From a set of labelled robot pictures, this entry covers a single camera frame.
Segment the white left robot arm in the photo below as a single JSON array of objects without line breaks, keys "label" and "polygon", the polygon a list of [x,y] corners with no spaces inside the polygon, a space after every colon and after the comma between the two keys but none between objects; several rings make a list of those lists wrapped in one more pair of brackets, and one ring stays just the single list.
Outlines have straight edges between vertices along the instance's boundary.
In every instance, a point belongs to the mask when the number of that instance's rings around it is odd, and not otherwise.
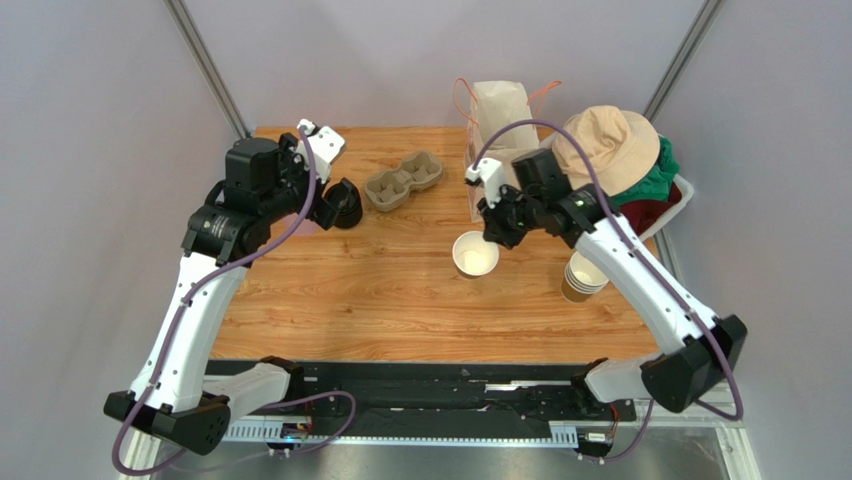
[{"label": "white left robot arm", "polygon": [[211,453],[232,423],[304,393],[301,365],[275,356],[206,383],[224,315],[253,262],[278,245],[274,223],[291,217],[331,227],[352,184],[329,181],[345,140],[309,122],[278,140],[246,138],[225,156],[225,176],[189,218],[173,299],[146,364],[107,416],[181,449]]}]

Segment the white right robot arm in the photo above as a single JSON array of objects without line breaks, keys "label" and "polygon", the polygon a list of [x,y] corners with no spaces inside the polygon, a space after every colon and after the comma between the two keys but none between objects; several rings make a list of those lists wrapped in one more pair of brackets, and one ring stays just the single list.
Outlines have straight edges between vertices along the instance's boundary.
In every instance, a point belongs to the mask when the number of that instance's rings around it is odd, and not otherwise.
[{"label": "white right robot arm", "polygon": [[748,335],[738,316],[721,317],[690,294],[606,195],[591,184],[571,186],[550,151],[519,157],[511,168],[518,187],[495,159],[466,170],[466,184],[484,191],[477,209],[485,240],[512,249],[534,230],[562,239],[621,292],[656,341],[655,354],[593,362],[581,378],[589,396],[601,403],[653,400],[680,413],[730,379]]}]

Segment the single paper coffee cup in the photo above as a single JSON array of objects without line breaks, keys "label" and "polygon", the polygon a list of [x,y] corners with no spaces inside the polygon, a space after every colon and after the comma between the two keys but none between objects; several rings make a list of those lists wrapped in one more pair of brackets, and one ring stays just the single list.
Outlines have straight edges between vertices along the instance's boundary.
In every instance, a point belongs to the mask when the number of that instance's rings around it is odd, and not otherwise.
[{"label": "single paper coffee cup", "polygon": [[454,242],[451,256],[456,270],[463,276],[477,278],[491,273],[500,259],[499,246],[486,241],[479,231],[461,234]]}]

